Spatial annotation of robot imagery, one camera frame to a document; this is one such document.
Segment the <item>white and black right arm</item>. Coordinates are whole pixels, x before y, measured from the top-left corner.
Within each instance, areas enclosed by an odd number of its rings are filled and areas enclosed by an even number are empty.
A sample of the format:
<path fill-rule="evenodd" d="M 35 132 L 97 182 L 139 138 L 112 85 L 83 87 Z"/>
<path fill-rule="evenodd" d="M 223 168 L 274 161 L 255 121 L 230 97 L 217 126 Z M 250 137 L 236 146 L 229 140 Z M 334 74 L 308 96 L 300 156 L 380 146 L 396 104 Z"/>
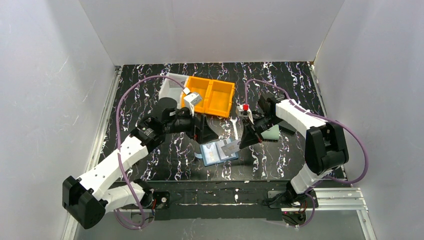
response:
<path fill-rule="evenodd" d="M 263 200 L 264 206 L 302 202 L 310 191 L 330 172 L 349 160 L 344 129 L 319 117 L 314 117 L 292 99 L 262 95 L 260 112 L 251 111 L 248 104 L 237 106 L 243 132 L 239 148 L 262 143 L 262 133 L 286 122 L 305 138 L 305 164 L 287 184 L 285 191 Z"/>

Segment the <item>blue card holder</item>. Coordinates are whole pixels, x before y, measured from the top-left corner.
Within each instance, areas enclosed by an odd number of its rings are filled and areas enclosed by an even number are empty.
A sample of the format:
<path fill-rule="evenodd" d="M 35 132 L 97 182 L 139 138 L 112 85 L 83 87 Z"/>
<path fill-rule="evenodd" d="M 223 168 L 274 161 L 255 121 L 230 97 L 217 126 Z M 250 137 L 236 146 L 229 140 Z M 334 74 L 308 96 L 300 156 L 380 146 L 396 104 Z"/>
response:
<path fill-rule="evenodd" d="M 233 139 L 227 138 L 201 144 L 199 146 L 199 150 L 194 152 L 194 156 L 197 159 L 202 160 L 205 167 L 236 160 L 239 158 L 239 154 L 237 152 L 234 152 L 231 155 L 225 155 L 225 152 L 223 151 L 223 147 L 231 144 L 232 142 L 234 142 Z"/>

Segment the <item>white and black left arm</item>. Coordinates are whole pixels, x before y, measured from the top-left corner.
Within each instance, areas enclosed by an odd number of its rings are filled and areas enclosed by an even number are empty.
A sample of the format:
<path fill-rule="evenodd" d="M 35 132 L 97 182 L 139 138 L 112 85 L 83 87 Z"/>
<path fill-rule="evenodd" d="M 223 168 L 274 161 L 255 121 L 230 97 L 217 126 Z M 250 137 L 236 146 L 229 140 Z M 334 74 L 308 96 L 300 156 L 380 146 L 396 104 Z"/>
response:
<path fill-rule="evenodd" d="M 62 206 L 84 228 L 90 229 L 111 211 L 137 205 L 153 193 L 142 180 L 111 188 L 130 167 L 160 146 L 168 134 L 184 133 L 199 144 L 218 139 L 204 114 L 193 114 L 188 107 L 177 108 L 176 100 L 161 98 L 152 112 L 117 145 L 117 149 L 79 177 L 69 176 L 62 183 Z"/>

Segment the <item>credit card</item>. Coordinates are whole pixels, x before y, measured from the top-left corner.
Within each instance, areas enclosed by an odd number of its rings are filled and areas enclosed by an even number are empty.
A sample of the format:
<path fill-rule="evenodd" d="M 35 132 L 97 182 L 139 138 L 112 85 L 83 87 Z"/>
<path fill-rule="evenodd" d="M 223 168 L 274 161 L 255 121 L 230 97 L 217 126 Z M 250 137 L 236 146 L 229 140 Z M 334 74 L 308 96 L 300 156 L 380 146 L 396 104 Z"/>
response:
<path fill-rule="evenodd" d="M 173 79 L 183 86 L 185 85 L 185 82 L 187 81 L 187 77 L 173 77 Z"/>
<path fill-rule="evenodd" d="M 237 153 L 241 150 L 240 149 L 240 143 L 241 143 L 240 139 L 231 141 L 231 142 L 223 145 L 221 147 L 221 150 L 226 156 L 231 156 L 232 154 L 235 154 L 235 153 Z"/>

